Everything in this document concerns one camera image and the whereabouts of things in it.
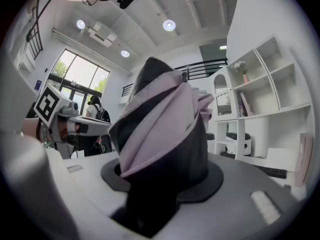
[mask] window frame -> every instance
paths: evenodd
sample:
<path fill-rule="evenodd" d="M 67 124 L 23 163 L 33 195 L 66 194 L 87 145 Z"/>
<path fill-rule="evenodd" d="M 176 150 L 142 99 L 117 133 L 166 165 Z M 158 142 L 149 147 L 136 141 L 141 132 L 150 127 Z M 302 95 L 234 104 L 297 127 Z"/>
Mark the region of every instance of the window frame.
<path fill-rule="evenodd" d="M 56 77 L 58 77 L 58 78 L 61 78 L 61 77 L 53 74 L 53 71 L 54 71 L 54 69 L 56 68 L 56 65 L 57 65 L 58 61 L 60 60 L 60 58 L 62 57 L 62 55 L 64 54 L 65 51 L 67 51 L 67 52 L 69 52 L 69 53 L 71 53 L 71 54 L 73 54 L 73 55 L 75 55 L 75 56 L 74 56 L 74 58 L 72 59 L 70 65 L 68 66 L 68 68 L 67 68 L 67 70 L 66 70 L 66 72 L 65 72 L 65 74 L 64 74 L 64 76 L 63 76 L 63 78 L 62 78 L 62 81 L 66 80 L 66 79 L 65 79 L 65 78 L 66 78 L 66 75 L 67 75 L 70 67 L 71 67 L 72 64 L 74 63 L 75 59 L 76 59 L 77 57 L 80 57 L 81 59 L 83 59 L 83 60 L 85 60 L 85 61 L 87 61 L 87 62 L 89 62 L 89 63 L 91 63 L 91 64 L 93 64 L 93 65 L 96 66 L 96 69 L 95 69 L 95 71 L 94 71 L 94 74 L 92 75 L 92 78 L 91 78 L 89 87 L 85 87 L 85 86 L 81 85 L 82 87 L 90 89 L 90 86 L 91 86 L 91 84 L 92 84 L 92 81 L 94 80 L 95 75 L 96 75 L 96 73 L 97 73 L 97 71 L 98 71 L 99 68 L 102 69 L 102 70 L 104 70 L 104 71 L 107 71 L 107 72 L 108 72 L 108 77 L 106 78 L 106 81 L 105 81 L 105 84 L 104 84 L 104 87 L 103 87 L 103 91 L 102 91 L 102 93 L 103 93 L 104 90 L 105 90 L 105 88 L 106 88 L 106 84 L 107 84 L 107 81 L 108 81 L 108 78 L 109 78 L 109 75 L 110 75 L 111 72 L 110 72 L 109 70 L 106 70 L 106 69 L 103 68 L 102 66 L 100 66 L 100 65 L 98 65 L 98 64 L 96 64 L 96 63 L 94 63 L 94 62 L 92 62 L 92 61 L 90 61 L 90 60 L 88 60 L 87 58 L 84 58 L 84 57 L 76 54 L 75 52 L 68 50 L 67 48 L 63 50 L 63 52 L 61 53 L 61 55 L 59 56 L 59 58 L 56 60 L 53 68 L 51 69 L 51 72 L 50 72 L 50 74 L 49 74 L 49 77 L 50 77 L 50 75 L 54 75 L 54 76 L 56 76 Z"/>
<path fill-rule="evenodd" d="M 73 55 L 75 55 L 75 56 L 74 56 L 74 58 L 72 59 L 69 67 L 67 68 L 64 76 L 63 76 L 63 77 L 60 77 L 60 76 L 58 76 L 58 75 L 56 75 L 56 74 L 53 74 L 53 71 L 54 71 L 54 69 L 56 68 L 56 65 L 57 65 L 58 61 L 60 60 L 60 58 L 62 57 L 62 55 L 64 54 L 65 51 L 67 51 L 67 52 L 69 52 L 69 53 L 71 53 L 71 54 L 73 54 Z M 74 84 L 74 83 L 72 83 L 72 81 L 65 79 L 65 77 L 66 77 L 66 75 L 67 75 L 67 73 L 68 73 L 68 70 L 69 70 L 69 68 L 71 67 L 71 65 L 73 64 L 73 62 L 75 61 L 76 57 L 80 57 L 81 59 L 84 59 L 84 60 L 86 60 L 87 62 L 89 62 L 89 63 L 91 63 L 91 64 L 93 64 L 93 65 L 96 66 L 96 69 L 95 69 L 94 74 L 93 74 L 93 76 L 92 76 L 92 78 L 91 78 L 89 87 L 85 87 L 85 86 L 83 86 L 83 85 L 81 85 L 81 84 L 78 84 L 78 83 Z M 92 84 L 92 81 L 94 80 L 95 75 L 96 75 L 96 73 L 97 73 L 97 71 L 98 71 L 99 68 L 102 69 L 102 70 L 104 70 L 104 71 L 106 71 L 106 72 L 108 72 L 108 76 L 107 76 L 107 78 L 106 78 L 106 81 L 105 81 L 105 84 L 104 84 L 104 87 L 103 87 L 103 91 L 102 91 L 102 92 L 99 92 L 99 91 L 94 90 L 94 89 L 90 89 L 90 86 L 91 86 L 91 84 Z M 94 62 L 92 62 L 92 61 L 90 61 L 90 60 L 88 60 L 88 59 L 86 59 L 86 58 L 84 58 L 84 57 L 82 57 L 82 56 L 80 56 L 80 55 L 78 55 L 78 54 L 76 54 L 76 53 L 68 50 L 68 49 L 64 49 L 63 52 L 61 53 L 61 55 L 59 56 L 59 58 L 57 59 L 57 61 L 55 62 L 54 66 L 52 67 L 51 72 L 50 72 L 50 74 L 49 74 L 49 76 L 48 76 L 45 84 L 47 84 L 48 81 L 51 80 L 51 81 L 54 81 L 54 82 L 57 82 L 57 83 L 60 84 L 60 86 L 59 86 L 59 91 L 60 91 L 60 92 L 61 92 L 61 90 L 62 90 L 63 87 L 68 88 L 68 89 L 71 89 L 71 94 L 70 94 L 70 97 L 69 97 L 70 100 L 73 99 L 73 97 L 74 97 L 74 95 L 75 95 L 75 92 L 79 92 L 79 93 L 84 94 L 81 108 L 79 108 L 79 109 L 80 109 L 80 110 L 79 110 L 79 114 L 82 115 L 82 114 L 83 114 L 84 107 L 85 107 L 85 102 L 86 102 L 86 100 L 87 100 L 87 96 L 88 96 L 88 95 L 98 96 L 99 98 L 102 97 L 102 94 L 103 94 L 103 92 L 105 91 L 105 88 L 106 88 L 106 85 L 107 85 L 107 82 L 108 82 L 110 73 L 111 73 L 111 72 L 110 72 L 109 70 L 104 69 L 103 67 L 99 66 L 98 64 L 96 64 L 96 63 L 94 63 Z"/>

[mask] black circular base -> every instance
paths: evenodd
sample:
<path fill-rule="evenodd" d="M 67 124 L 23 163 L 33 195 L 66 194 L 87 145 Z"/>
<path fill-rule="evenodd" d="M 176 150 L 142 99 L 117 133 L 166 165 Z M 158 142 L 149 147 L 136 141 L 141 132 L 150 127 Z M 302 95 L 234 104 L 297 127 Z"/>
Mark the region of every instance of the black circular base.
<path fill-rule="evenodd" d="M 114 159 L 106 163 L 101 169 L 103 180 L 114 190 L 129 192 L 131 184 L 120 177 L 119 160 Z M 177 195 L 180 204 L 201 203 L 213 196 L 221 187 L 224 174 L 219 166 L 208 161 L 208 175 L 201 183 L 190 187 Z"/>

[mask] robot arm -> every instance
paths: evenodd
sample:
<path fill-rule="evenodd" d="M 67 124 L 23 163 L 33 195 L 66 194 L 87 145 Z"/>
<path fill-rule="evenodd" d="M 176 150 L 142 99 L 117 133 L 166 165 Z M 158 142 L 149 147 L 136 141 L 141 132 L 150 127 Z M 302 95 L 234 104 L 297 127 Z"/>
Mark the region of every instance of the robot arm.
<path fill-rule="evenodd" d="M 81 150 L 79 136 L 96 137 L 109 134 L 110 123 L 79 115 L 78 104 L 66 98 L 50 84 L 46 85 L 35 103 L 34 111 L 48 127 L 52 141 L 65 143 L 70 139 L 78 144 L 77 150 Z M 60 134 L 61 121 L 66 123 L 67 138 Z"/>

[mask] keyboard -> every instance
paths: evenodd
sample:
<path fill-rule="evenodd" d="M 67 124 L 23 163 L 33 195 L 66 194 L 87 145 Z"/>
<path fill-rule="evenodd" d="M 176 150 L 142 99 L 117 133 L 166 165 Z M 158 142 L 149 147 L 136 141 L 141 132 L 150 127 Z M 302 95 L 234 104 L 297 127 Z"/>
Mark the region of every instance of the keyboard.
<path fill-rule="evenodd" d="M 286 179 L 287 178 L 287 170 L 283 169 L 275 169 L 275 168 L 269 168 L 269 167 L 263 167 L 259 165 L 255 165 L 258 169 L 263 171 L 265 174 L 267 174 L 270 177 L 280 178 L 280 179 Z"/>

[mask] book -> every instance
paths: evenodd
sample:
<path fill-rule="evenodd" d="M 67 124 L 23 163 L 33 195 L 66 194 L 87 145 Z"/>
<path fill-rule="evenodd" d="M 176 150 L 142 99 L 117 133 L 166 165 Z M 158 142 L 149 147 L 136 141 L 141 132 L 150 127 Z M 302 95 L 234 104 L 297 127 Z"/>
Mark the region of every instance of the book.
<path fill-rule="evenodd" d="M 242 98 L 239 93 L 237 94 L 237 97 L 238 97 L 238 105 L 239 105 L 239 116 L 241 118 L 247 117 L 248 114 L 247 114 L 246 108 L 244 106 L 244 102 L 242 101 Z"/>
<path fill-rule="evenodd" d="M 243 92 L 240 92 L 240 96 L 241 96 L 241 99 L 242 99 L 242 102 L 243 102 L 243 105 L 245 107 L 245 110 L 246 110 L 248 117 L 254 116 L 255 111 L 250 103 L 250 100 L 248 98 L 246 98 L 246 96 Z"/>

